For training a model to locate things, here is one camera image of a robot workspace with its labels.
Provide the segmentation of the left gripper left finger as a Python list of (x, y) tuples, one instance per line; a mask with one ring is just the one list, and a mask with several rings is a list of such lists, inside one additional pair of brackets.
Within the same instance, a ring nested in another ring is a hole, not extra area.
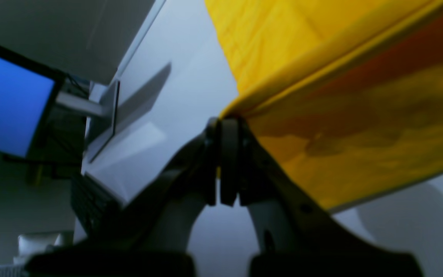
[(73, 247), (34, 256), (27, 277), (195, 277), (192, 227), (216, 204), (220, 121), (210, 118), (117, 216)]

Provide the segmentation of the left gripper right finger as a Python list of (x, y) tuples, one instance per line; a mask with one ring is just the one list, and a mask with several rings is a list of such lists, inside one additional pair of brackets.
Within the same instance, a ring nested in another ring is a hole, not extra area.
[(302, 191), (241, 119), (220, 121), (220, 201), (250, 213), (260, 254), (251, 277), (422, 277), (411, 254), (353, 235)]

